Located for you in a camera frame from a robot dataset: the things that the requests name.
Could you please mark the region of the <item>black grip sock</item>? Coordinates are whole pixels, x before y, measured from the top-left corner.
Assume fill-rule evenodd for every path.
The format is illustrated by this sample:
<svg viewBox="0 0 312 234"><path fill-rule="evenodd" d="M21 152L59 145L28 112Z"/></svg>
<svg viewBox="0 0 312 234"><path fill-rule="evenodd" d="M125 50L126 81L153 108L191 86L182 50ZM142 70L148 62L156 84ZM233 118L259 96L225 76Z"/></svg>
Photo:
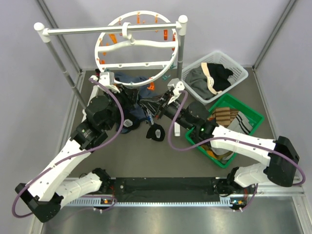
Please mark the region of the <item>black grip sock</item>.
<svg viewBox="0 0 312 234"><path fill-rule="evenodd" d="M120 133L127 134L130 131L133 131L140 126L140 123L141 123L140 120L136 116L130 113L126 113L124 115L123 126Z"/></svg>
<svg viewBox="0 0 312 234"><path fill-rule="evenodd" d="M149 123L149 129L146 133L146 138L149 140L162 142L166 136L164 128L155 122L156 117L148 107L143 104L140 104L140 107L143 109Z"/></svg>

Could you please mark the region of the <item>white round clip hanger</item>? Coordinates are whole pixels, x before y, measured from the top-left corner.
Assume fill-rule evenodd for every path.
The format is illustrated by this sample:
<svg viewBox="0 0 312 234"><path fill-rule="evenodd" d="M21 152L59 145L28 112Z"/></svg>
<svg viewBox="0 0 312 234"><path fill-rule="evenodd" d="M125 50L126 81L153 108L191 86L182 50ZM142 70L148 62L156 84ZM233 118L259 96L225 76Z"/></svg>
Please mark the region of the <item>white round clip hanger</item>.
<svg viewBox="0 0 312 234"><path fill-rule="evenodd" d="M148 15L140 15L132 16L124 19L125 22L129 22L130 24L154 24L163 23L163 20L156 20L153 16ZM175 37L171 30L160 30L160 31L136 31L133 32L133 36L135 39L142 40L153 40L153 41L174 41ZM132 63L132 62L154 62L154 61L165 61L171 58L173 52L173 48L154 48L148 46L134 46L134 47L124 47L121 49L114 50L112 52L101 53L99 54L99 59L104 64L115 64L115 63ZM151 75L154 76L160 72L158 71Z"/></svg>

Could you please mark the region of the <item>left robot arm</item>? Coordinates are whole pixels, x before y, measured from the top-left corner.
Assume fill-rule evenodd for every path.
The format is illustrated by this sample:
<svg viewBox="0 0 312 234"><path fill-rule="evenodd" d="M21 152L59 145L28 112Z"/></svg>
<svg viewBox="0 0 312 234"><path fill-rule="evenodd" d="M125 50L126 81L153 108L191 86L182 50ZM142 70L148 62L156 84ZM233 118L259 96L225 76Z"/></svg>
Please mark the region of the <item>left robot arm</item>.
<svg viewBox="0 0 312 234"><path fill-rule="evenodd" d="M132 109L141 99L139 92L139 88L123 85L111 89L96 85L84 109L83 121L61 151L37 177L15 188L17 196L12 205L12 215L15 218L29 216L16 212L17 201L21 199L30 214L45 223L76 199L97 191L102 194L108 192L111 178L101 168L69 183L64 183L64 180L91 153L117 138L126 119L125 111Z"/></svg>

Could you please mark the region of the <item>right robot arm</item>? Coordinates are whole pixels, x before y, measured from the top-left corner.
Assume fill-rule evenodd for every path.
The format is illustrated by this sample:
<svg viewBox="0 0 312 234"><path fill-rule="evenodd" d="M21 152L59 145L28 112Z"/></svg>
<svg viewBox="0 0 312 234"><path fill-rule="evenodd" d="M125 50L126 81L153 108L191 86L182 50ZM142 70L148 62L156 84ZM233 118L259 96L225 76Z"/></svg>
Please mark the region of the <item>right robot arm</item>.
<svg viewBox="0 0 312 234"><path fill-rule="evenodd" d="M294 177L300 172L301 181L306 177L299 167L299 156L291 141L283 136L278 139L264 139L227 129L208 120L209 112L199 101L194 101L184 108L188 93L184 91L182 101L172 100L169 94L142 98L140 106L150 111L154 117L166 116L171 119L168 131L168 143L176 151L184 152L208 144L252 158L257 163L247 167L235 167L228 174L227 185L231 192L239 193L244 188L263 182L272 182L281 187L295 186ZM174 124L193 130L197 143L188 148L177 148L172 143Z"/></svg>

